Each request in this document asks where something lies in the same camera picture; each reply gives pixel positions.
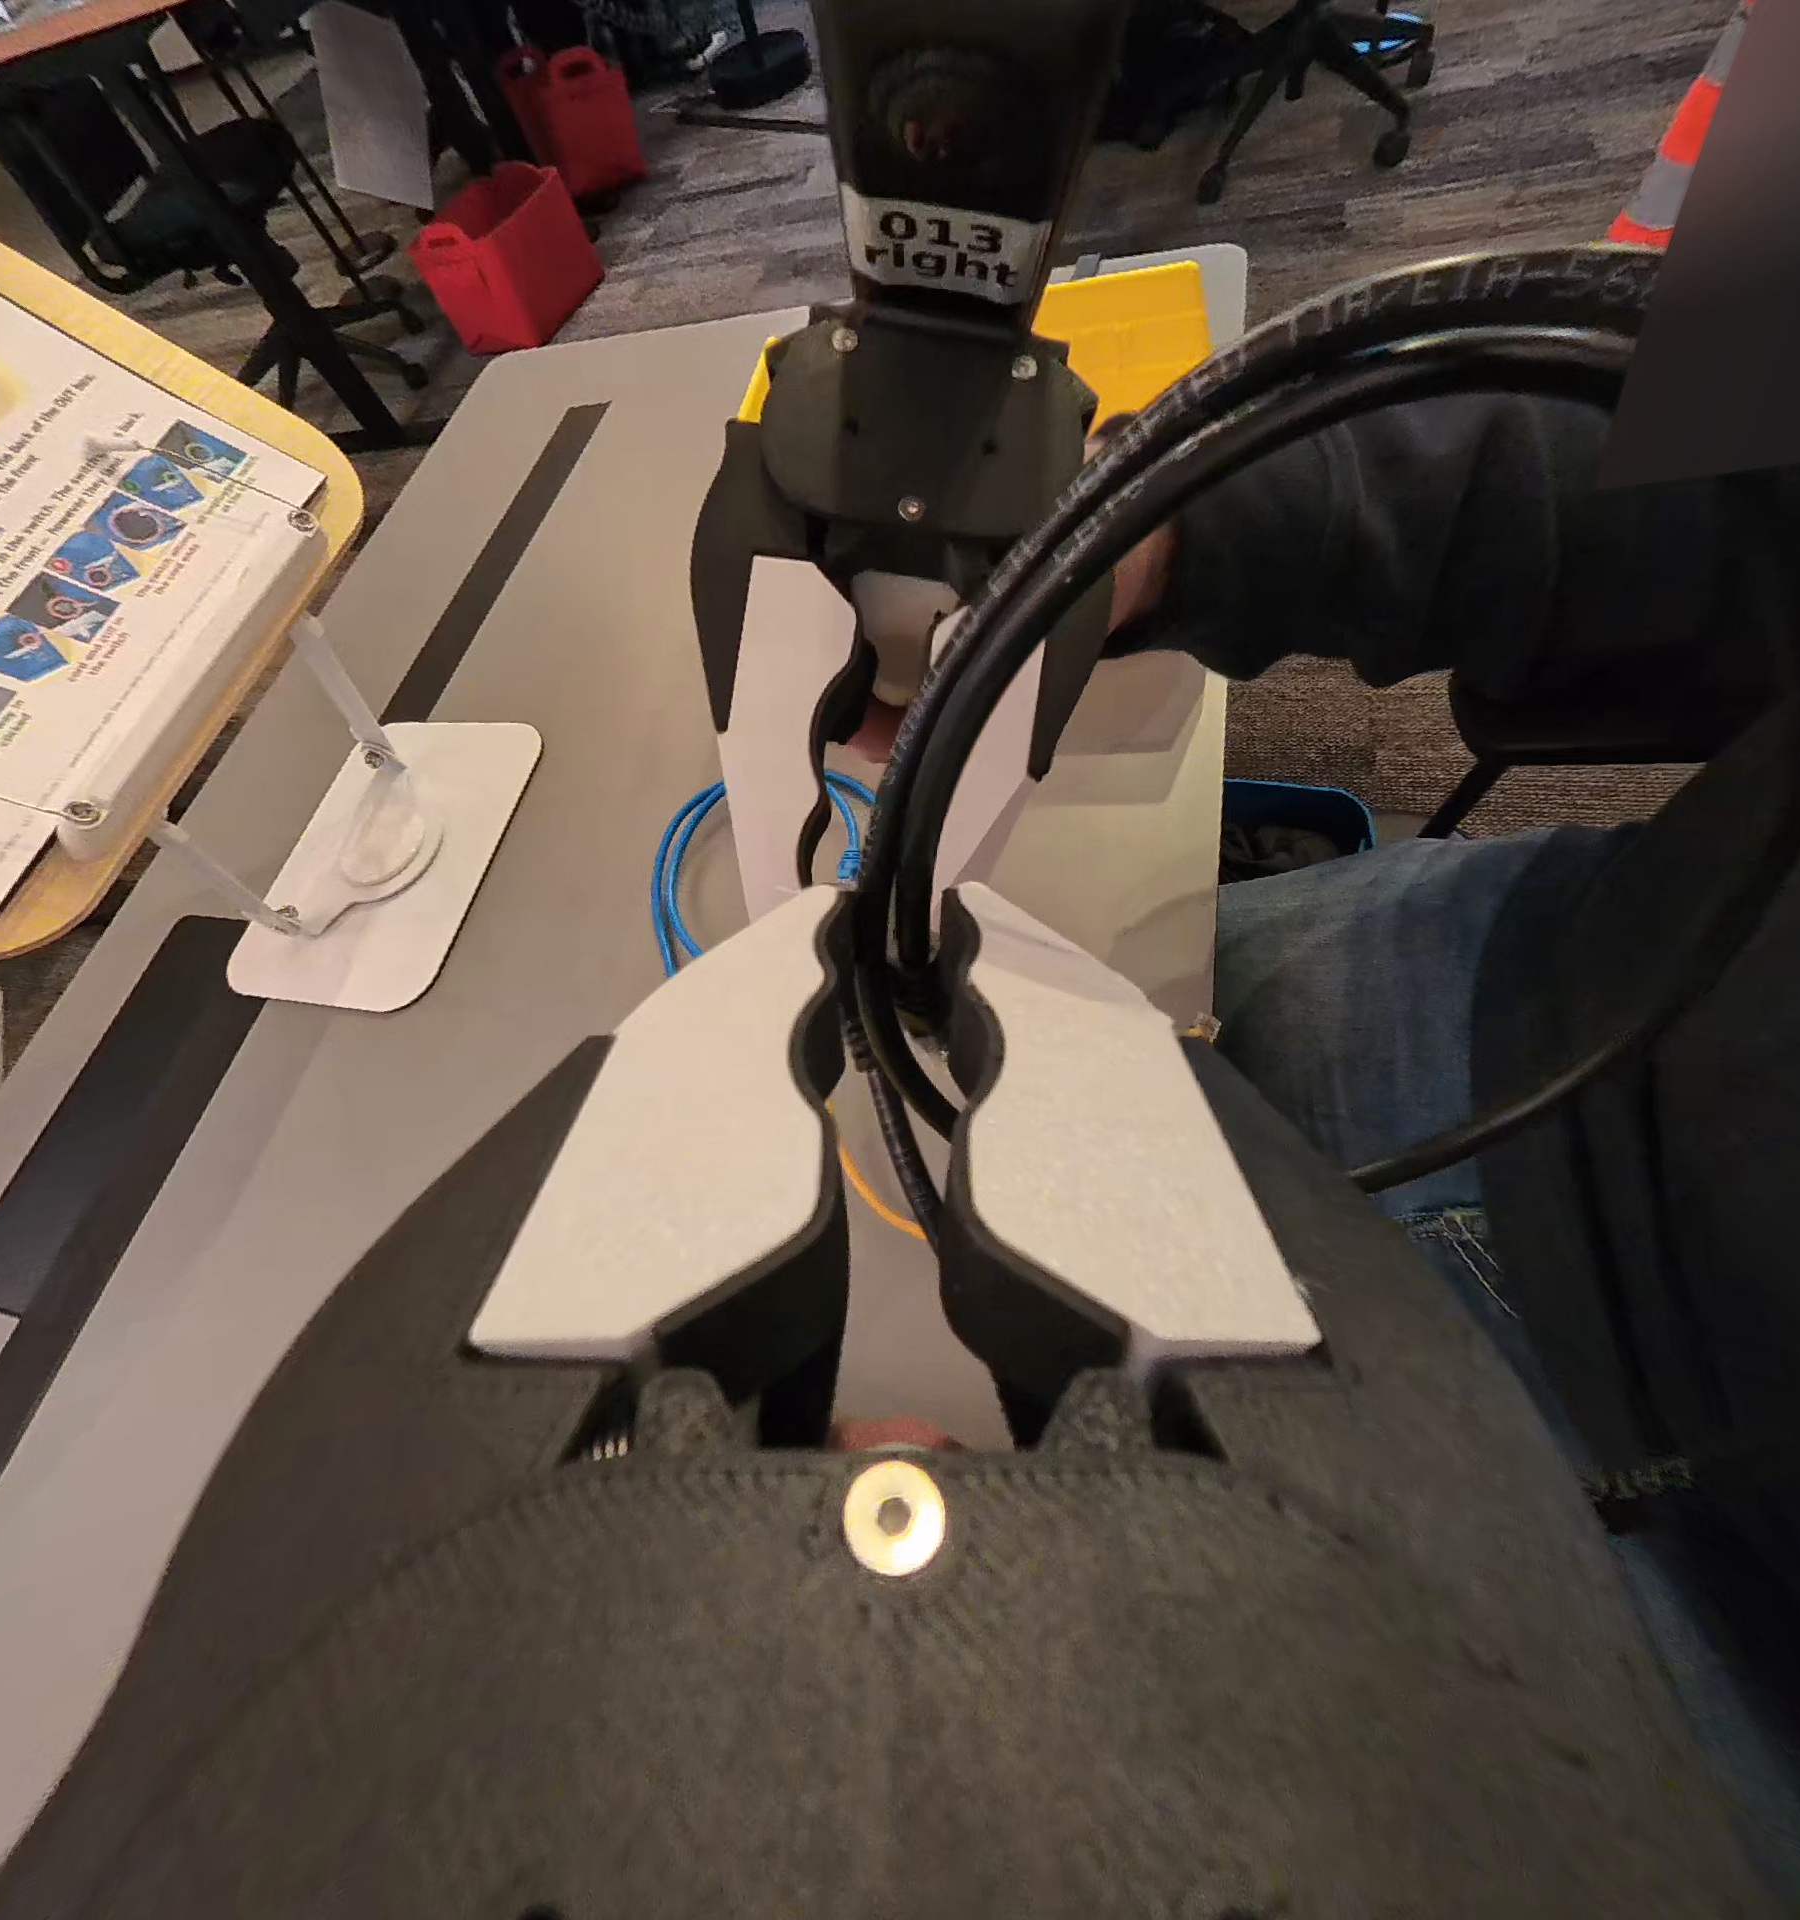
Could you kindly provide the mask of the person's right hand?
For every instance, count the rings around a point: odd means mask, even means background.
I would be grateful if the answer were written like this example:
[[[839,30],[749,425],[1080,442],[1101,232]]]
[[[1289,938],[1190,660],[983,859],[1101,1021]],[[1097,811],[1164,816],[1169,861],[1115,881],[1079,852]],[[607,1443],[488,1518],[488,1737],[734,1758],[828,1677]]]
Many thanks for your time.
[[[1170,516],[1116,561],[1104,660],[1181,650],[1172,621],[1162,614],[1175,582],[1178,545],[1181,516]]]

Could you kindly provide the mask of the red plastic bin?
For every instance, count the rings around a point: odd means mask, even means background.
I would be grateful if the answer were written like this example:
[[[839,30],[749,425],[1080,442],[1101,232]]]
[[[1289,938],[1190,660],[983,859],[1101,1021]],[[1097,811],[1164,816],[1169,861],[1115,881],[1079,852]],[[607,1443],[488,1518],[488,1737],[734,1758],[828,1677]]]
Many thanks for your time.
[[[637,114],[623,71],[588,47],[543,55],[513,47],[496,61],[503,103],[533,155],[557,172],[577,205],[620,196],[647,181]]]
[[[407,243],[407,260],[479,357],[548,346],[604,277],[560,176],[521,161],[460,190]]]

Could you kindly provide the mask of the person's legs in jeans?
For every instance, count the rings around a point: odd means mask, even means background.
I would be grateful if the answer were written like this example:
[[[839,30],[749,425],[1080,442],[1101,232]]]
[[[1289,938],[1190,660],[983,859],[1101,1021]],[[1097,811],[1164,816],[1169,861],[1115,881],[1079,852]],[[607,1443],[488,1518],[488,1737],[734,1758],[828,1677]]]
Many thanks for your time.
[[[1474,999],[1495,926],[1560,932],[1629,828],[1403,839],[1218,892],[1221,1047],[1337,1166],[1391,1157],[1474,1112]],[[1800,1644],[1733,1542],[1674,1512],[1610,1533],[1657,1662],[1800,1916]]]

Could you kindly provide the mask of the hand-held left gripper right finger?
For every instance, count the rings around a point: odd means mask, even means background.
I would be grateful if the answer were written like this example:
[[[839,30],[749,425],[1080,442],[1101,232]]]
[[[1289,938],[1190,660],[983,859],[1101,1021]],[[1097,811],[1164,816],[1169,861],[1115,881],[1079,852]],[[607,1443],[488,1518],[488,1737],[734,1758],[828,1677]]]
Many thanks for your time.
[[[988,885],[941,901],[964,1105],[939,1226],[947,1327],[983,1366],[1303,1357],[1319,1327],[1172,1021]]]

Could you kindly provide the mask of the yellow plastic bin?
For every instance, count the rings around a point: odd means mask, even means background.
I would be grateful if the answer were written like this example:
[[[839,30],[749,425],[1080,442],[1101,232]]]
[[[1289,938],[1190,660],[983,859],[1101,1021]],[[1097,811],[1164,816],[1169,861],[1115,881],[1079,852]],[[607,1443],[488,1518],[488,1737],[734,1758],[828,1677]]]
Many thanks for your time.
[[[867,297],[814,311],[813,331],[814,347],[797,335],[768,344],[737,423],[978,447],[1037,408],[1055,365],[1091,394],[1096,418],[1151,401],[1221,344],[1194,260],[1054,283],[1028,326]]]

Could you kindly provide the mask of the brown desk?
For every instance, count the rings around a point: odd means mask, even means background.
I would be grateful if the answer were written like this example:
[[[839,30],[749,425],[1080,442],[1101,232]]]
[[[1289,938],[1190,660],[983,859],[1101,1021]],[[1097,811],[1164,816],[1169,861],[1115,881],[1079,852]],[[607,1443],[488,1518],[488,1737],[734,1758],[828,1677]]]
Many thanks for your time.
[[[0,4],[0,67],[34,61],[124,30],[149,34],[167,17],[187,6],[187,3]]]

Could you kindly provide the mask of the blue plastic bin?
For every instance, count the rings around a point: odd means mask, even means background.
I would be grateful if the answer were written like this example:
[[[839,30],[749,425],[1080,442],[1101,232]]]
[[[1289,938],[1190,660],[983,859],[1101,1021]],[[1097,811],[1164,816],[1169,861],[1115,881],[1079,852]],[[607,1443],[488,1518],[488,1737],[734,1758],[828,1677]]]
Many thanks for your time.
[[[1222,782],[1222,885],[1303,873],[1374,849],[1368,805],[1345,790],[1247,777]]]

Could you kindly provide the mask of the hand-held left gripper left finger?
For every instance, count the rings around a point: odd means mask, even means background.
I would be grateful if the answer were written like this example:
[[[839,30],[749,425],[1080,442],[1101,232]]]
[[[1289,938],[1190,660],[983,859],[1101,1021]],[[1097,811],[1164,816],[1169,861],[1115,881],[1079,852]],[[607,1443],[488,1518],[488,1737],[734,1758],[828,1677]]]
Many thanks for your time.
[[[622,1021],[474,1316],[479,1354],[635,1362],[843,1226],[849,913],[838,887],[795,895]]]

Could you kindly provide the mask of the light wooden table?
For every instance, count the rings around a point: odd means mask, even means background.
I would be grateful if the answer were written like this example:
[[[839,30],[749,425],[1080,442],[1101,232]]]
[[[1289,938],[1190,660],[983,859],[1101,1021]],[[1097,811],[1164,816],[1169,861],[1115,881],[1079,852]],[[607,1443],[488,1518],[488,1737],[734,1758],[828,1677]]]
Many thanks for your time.
[[[169,805],[210,754],[223,730],[241,717],[282,664],[291,624],[309,614],[319,597],[336,582],[336,565],[359,539],[364,502],[358,471],[309,423],[216,373],[189,352],[169,346],[158,333],[3,241],[0,300],[79,342],[90,353],[167,390],[184,415],[224,421],[238,439],[275,447],[322,477],[322,493],[311,506],[319,523],[311,572],[241,639],[236,664],[218,672],[210,692],[185,722],[185,732],[169,732],[162,738],[148,771],[130,784],[126,805],[111,811],[102,826],[99,855],[81,859],[60,846],[44,852],[0,910],[0,963],[7,963],[63,940],[99,909],[137,846],[164,822]]]

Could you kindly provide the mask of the white paper sheet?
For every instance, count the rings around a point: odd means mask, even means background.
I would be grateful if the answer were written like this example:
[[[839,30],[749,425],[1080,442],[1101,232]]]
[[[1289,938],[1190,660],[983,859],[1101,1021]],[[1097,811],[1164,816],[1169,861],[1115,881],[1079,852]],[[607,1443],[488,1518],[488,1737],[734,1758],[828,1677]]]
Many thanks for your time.
[[[306,16],[336,184],[430,213],[429,95],[400,25],[359,4],[322,3]]]

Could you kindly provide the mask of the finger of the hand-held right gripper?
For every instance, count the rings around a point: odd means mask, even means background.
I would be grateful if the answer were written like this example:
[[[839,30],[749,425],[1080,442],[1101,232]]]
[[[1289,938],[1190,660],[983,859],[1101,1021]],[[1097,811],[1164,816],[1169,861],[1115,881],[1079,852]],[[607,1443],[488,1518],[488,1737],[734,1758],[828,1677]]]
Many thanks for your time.
[[[1033,795],[1028,754],[1045,650],[1042,640],[966,754],[938,842],[933,901],[963,881],[988,881],[994,875]]]
[[[813,564],[754,564],[720,760],[742,902],[766,916],[814,881],[834,819],[831,712],[853,686],[859,618]]]

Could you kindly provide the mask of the person's right forearm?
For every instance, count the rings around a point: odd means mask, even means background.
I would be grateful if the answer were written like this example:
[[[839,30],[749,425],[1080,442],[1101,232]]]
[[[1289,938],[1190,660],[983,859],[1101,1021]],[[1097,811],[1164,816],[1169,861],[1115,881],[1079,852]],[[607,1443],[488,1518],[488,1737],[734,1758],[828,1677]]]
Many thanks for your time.
[[[1439,668],[1496,698],[1637,644],[1675,524],[1593,489],[1607,421],[1548,397],[1395,404],[1197,493],[1162,614],[1250,680],[1298,656],[1387,688]]]

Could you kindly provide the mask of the person's dark sweater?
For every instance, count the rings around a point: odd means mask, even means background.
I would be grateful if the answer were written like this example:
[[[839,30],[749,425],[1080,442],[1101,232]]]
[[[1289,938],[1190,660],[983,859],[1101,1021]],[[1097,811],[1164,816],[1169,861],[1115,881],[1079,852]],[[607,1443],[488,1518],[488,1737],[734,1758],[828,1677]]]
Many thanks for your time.
[[[1800,1560],[1800,467],[1597,497],[1557,545],[1545,686],[1753,724],[1651,823],[1542,835],[1478,973],[1475,1102],[1583,1061],[1763,899],[1657,1040],[1486,1154],[1499,1289],[1589,1465],[1680,1460]]]

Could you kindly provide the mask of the document stand with instruction sheet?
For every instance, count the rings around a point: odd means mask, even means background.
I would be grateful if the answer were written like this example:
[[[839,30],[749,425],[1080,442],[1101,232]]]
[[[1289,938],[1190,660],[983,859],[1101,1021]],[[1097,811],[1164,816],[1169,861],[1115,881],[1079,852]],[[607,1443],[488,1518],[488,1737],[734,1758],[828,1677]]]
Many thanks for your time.
[[[315,467],[0,300],[0,910],[48,849],[99,855],[162,738],[311,572],[319,493]],[[140,849],[178,855],[244,920],[236,993],[402,1012],[442,970],[543,740],[378,719],[311,612],[289,652],[352,744],[279,875],[249,883],[169,816]]]

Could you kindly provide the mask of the black office chair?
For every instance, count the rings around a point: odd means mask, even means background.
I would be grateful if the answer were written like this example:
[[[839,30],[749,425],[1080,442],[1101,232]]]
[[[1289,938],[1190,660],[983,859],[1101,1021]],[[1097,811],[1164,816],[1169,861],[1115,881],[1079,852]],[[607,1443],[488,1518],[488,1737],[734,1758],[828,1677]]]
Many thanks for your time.
[[[158,280],[215,279],[245,287],[267,329],[240,367],[244,387],[273,394],[289,415],[316,374],[352,421],[350,454],[424,445],[426,428],[391,418],[366,373],[410,394],[429,373],[366,331],[396,321],[407,338],[422,319],[384,275],[391,237],[364,235],[309,167],[271,106],[197,131],[172,103],[151,104],[149,147],[95,80],[29,88],[12,106],[14,134],[40,176],[32,190],[60,248],[102,294],[144,294]]]
[[[1197,179],[1196,203],[1205,208],[1222,199],[1247,134],[1277,97],[1300,103],[1313,71],[1332,76],[1391,116],[1371,145],[1371,164],[1399,167],[1413,145],[1408,91],[1432,82],[1436,61],[1436,25],[1428,16],[1399,13],[1395,4],[1291,4],[1273,25],[1247,36],[1246,70],[1224,90],[1227,125]]]

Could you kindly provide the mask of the orange traffic cone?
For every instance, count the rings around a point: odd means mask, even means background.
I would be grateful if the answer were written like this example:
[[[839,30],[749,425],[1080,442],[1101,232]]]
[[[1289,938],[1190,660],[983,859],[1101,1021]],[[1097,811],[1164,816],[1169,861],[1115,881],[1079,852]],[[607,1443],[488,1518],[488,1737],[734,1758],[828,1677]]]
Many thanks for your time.
[[[1708,61],[1663,131],[1635,191],[1607,229],[1608,243],[1668,248],[1753,9],[1753,3],[1733,6]]]

